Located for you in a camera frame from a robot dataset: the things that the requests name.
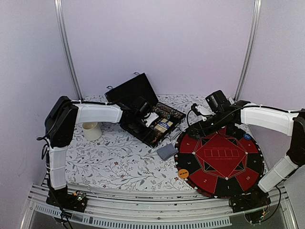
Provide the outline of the blue small blind button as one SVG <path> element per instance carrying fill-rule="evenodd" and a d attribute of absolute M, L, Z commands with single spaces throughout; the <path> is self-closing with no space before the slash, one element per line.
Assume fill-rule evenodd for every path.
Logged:
<path fill-rule="evenodd" d="M 251 139 L 252 139 L 252 137 L 251 137 L 249 134 L 247 134 L 247 133 L 245 133 L 245 134 L 243 135 L 243 138 L 244 138 L 245 140 L 251 140 Z"/>

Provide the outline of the orange big blind button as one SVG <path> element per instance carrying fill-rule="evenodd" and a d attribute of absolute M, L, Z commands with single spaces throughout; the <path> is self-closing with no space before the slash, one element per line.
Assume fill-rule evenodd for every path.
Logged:
<path fill-rule="evenodd" d="M 178 170 L 178 177 L 181 179 L 186 179 L 189 176 L 189 171 L 187 169 Z"/>

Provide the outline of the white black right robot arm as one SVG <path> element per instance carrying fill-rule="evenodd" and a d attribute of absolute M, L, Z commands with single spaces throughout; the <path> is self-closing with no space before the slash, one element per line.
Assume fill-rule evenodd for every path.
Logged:
<path fill-rule="evenodd" d="M 265 128 L 258 141 L 263 144 L 263 155 L 274 166 L 259 179 L 246 198 L 250 208 L 268 200 L 268 192 L 289 179 L 305 164 L 305 110 L 283 110 L 250 101 L 233 104 L 222 91 L 206 97 L 209 108 L 193 104 L 191 111 L 202 120 L 193 124 L 190 136 L 197 139 L 218 131 L 225 125 L 245 124 Z"/>

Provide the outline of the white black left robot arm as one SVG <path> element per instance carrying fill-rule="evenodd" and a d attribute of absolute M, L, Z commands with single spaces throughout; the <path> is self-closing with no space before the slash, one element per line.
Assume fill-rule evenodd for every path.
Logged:
<path fill-rule="evenodd" d="M 49 194 L 46 202 L 59 207 L 61 211 L 84 212 L 87 206 L 86 193 L 68 193 L 65 177 L 66 152 L 77 124 L 90 122 L 120 123 L 141 133 L 147 128 L 149 113 L 146 102 L 132 107 L 115 103 L 73 101 L 61 96 L 45 120 L 45 134 L 37 140 L 46 142 L 46 168 Z"/>

